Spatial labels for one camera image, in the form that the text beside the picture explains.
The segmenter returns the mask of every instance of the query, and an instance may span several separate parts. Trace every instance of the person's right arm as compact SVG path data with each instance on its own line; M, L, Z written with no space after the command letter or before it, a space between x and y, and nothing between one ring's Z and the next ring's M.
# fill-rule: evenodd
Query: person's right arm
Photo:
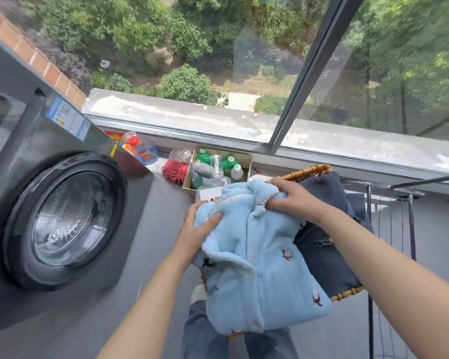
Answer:
M270 200L266 207L319 225L417 357L449 359L446 281L299 184L282 179L271 184L288 193L288 198Z

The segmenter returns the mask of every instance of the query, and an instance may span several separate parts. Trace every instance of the dirt ground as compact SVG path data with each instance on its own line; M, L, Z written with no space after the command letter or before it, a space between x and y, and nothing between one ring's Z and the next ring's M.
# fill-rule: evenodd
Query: dirt ground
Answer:
M282 97L289 96L297 78L297 76L286 75L281 80L277 80L274 77L265 77L261 72L258 72L255 76L237 78L236 76L233 76L232 70L225 70L220 74L207 73L206 75L213 84L213 90L258 95L269 94ZM161 76L148 77L136 75L129 77L128 79L134 86L145 85L154 87L160 84Z

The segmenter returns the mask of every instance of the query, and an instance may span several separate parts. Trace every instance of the brick wall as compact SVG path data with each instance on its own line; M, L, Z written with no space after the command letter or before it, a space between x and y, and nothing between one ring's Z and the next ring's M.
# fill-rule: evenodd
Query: brick wall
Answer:
M0 39L81 110L87 96L0 13Z

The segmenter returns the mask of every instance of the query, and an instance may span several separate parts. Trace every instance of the person's left hand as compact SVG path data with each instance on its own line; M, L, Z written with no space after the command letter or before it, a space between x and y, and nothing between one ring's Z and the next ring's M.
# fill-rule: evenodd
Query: person's left hand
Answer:
M223 217L221 213L216 213L212 217L208 218L208 220L204 222L201 227L195 228L194 220L196 217L196 211L201 205L207 202L207 200L204 200L191 205L190 210L186 213L185 223L181 226L180 232L178 233L178 239L176 240L173 248L172 253L176 257L184 259L186 267L191 264L193 257L201 247L201 244L206 236L218 225Z

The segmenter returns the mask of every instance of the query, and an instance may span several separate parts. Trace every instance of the washing machine drum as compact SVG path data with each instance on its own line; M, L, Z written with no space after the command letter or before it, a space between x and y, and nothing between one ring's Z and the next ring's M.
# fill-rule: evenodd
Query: washing machine drum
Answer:
M39 174L4 230L4 262L15 281L54 290L83 275L113 239L126 190L116 162L102 154L78 154Z

